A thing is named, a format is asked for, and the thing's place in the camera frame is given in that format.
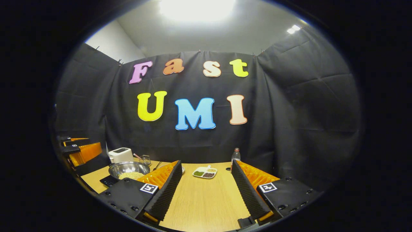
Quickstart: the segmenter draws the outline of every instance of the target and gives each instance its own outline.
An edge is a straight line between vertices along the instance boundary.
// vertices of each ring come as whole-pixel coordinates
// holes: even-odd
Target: divided plate
[[[195,175],[195,174],[194,174],[195,172],[203,172],[203,174],[202,174],[201,176],[198,176],[198,175]],[[214,174],[214,175],[213,175],[212,177],[205,177],[204,175],[205,175],[206,173],[210,173],[210,174]],[[207,167],[198,167],[198,168],[192,173],[192,175],[194,175],[195,177],[200,177],[200,178],[205,178],[205,179],[211,179],[211,178],[215,177],[217,173],[218,173],[218,170],[217,170],[216,168],[211,168],[210,165],[209,165],[209,166],[207,166]]]

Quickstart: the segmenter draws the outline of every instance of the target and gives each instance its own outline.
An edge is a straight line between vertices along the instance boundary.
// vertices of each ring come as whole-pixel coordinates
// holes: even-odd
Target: rice
[[[142,173],[138,173],[138,172],[130,172],[130,173],[123,173],[119,176],[119,179],[122,180],[123,178],[130,178],[133,180],[137,180],[140,177],[144,176],[144,174]]]

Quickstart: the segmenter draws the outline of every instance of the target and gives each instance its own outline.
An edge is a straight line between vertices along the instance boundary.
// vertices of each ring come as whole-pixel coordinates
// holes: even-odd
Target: water bottle
[[[233,160],[239,160],[240,161],[240,153],[239,153],[239,148],[235,148],[233,155],[232,155],[232,162],[230,163],[230,171],[232,171],[232,165],[233,165]]]

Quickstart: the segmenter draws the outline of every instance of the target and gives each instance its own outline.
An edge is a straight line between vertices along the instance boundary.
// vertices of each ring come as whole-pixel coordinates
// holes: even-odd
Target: white plate
[[[208,171],[207,171],[208,169],[214,169],[215,172],[208,172]],[[195,175],[195,174],[194,174],[195,172],[204,172],[204,173],[203,173],[201,176],[198,176],[198,175]],[[212,173],[212,174],[214,174],[214,176],[212,176],[212,177],[204,177],[204,175],[205,175],[206,173]],[[195,176],[195,177],[200,177],[200,178],[205,178],[205,179],[211,179],[211,178],[215,177],[217,173],[218,173],[218,170],[217,170],[216,168],[211,168],[210,165],[209,165],[209,166],[207,166],[207,167],[198,167],[198,168],[196,168],[196,170],[193,171],[192,175]]]
[[[183,174],[183,173],[185,173],[185,168],[182,166],[182,174]]]

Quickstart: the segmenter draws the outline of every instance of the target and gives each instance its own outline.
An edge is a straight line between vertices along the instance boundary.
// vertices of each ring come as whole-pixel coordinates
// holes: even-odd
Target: wooden table
[[[150,171],[158,161],[152,161]],[[218,172],[212,179],[192,176],[198,167],[210,165]],[[185,173],[176,188],[172,202],[160,226],[180,231],[214,232],[239,229],[240,218],[250,216],[230,171],[230,162],[183,163]],[[81,178],[97,193],[107,189],[100,180],[109,175],[109,167],[96,170]]]

